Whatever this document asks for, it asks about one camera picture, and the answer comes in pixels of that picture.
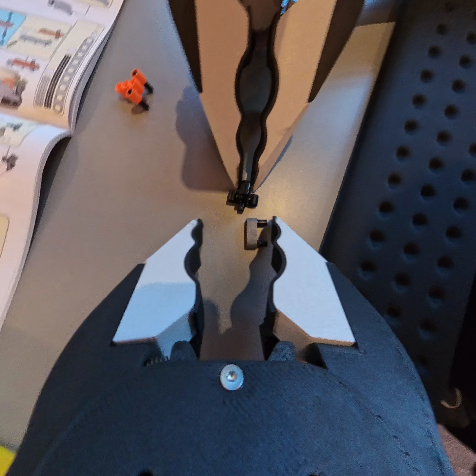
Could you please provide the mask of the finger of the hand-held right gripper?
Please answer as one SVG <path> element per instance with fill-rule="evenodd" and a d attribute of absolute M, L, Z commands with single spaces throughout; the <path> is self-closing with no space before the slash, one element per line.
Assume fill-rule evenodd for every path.
<path fill-rule="evenodd" d="M 260 187 L 308 109 L 308 98 L 336 8 L 335 0 L 300 0 L 278 16 L 273 34 L 273 103 L 254 188 Z"/>
<path fill-rule="evenodd" d="M 238 0 L 195 1 L 201 74 L 200 100 L 225 170 L 238 185 L 237 146 L 242 112 L 238 74 L 251 45 L 251 15 Z"/>

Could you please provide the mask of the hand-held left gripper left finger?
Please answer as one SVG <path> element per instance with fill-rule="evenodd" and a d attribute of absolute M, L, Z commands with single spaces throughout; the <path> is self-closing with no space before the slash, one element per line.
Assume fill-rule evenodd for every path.
<path fill-rule="evenodd" d="M 204 332 L 198 270 L 203 222 L 194 219 L 144 263 L 112 342 L 154 343 L 171 359 L 175 343 L 191 344 L 199 357 Z"/>

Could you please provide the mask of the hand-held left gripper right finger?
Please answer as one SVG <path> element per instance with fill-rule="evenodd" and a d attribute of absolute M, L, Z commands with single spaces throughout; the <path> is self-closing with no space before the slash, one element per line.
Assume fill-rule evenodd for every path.
<path fill-rule="evenodd" d="M 275 277 L 264 318 L 265 359 L 279 342 L 290 342 L 298 354 L 315 344 L 355 346 L 328 261 L 276 216 L 271 221 L 271 244 Z"/>

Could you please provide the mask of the grey beam with black pins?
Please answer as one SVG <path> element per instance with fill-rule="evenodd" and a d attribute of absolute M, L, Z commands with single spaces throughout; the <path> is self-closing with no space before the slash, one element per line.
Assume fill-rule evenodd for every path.
<path fill-rule="evenodd" d="M 268 221 L 265 219 L 258 219 L 249 217 L 245 220 L 244 233 L 244 249 L 248 251 L 256 250 L 258 248 L 267 247 L 267 241 L 259 239 L 259 229 L 268 226 Z"/>

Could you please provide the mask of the black cross connector piece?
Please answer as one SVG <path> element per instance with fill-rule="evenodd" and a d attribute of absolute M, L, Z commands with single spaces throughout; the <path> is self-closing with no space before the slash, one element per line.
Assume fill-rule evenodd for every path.
<path fill-rule="evenodd" d="M 243 214 L 245 209 L 255 209 L 259 196 L 252 191 L 249 181 L 241 181 L 236 190 L 230 190 L 227 196 L 227 205 L 234 207 L 238 214 Z"/>

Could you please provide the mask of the grey desk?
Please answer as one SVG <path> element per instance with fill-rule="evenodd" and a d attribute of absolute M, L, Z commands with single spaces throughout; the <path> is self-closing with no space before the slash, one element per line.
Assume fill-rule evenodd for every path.
<path fill-rule="evenodd" d="M 203 222 L 201 358 L 262 360 L 271 252 L 244 250 L 247 216 L 278 216 L 318 249 L 392 33 L 397 1 L 366 1 L 353 36 L 259 188 L 231 188 L 166 1 L 128 1 L 73 137 L 47 162 L 38 220 L 1 329 L 1 444 L 16 450 L 54 363 L 109 292 L 191 220 Z M 149 111 L 115 92 L 140 69 Z"/>

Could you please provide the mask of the orange connector with black pins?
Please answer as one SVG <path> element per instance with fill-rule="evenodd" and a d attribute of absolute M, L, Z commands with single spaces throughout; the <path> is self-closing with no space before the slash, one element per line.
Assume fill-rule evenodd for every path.
<path fill-rule="evenodd" d="M 119 82 L 115 86 L 115 92 L 126 101 L 139 107 L 141 110 L 149 111 L 149 104 L 145 96 L 154 93 L 154 88 L 148 82 L 143 72 L 135 68 L 131 72 L 129 80 Z"/>

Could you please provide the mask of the black dimpled edge pad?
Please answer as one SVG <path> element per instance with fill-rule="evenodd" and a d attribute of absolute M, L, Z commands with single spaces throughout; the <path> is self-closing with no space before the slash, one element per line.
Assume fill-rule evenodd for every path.
<path fill-rule="evenodd" d="M 475 1 L 404 1 L 322 250 L 411 357 L 437 421 L 475 277 Z"/>

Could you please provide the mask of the open instruction booklet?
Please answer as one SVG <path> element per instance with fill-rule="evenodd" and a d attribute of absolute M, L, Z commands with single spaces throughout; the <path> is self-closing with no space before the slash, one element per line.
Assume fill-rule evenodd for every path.
<path fill-rule="evenodd" d="M 71 137 L 122 0 L 0 2 L 0 326 L 23 270 L 45 164 Z"/>

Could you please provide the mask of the yellow plastic bin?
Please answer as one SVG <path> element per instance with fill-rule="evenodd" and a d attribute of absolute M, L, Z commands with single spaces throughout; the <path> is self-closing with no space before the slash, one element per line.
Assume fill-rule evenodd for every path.
<path fill-rule="evenodd" d="M 0 445 L 0 475 L 5 476 L 13 461 L 15 460 L 16 457 L 16 452 L 9 449 L 8 447 L 5 447 L 3 445 Z"/>

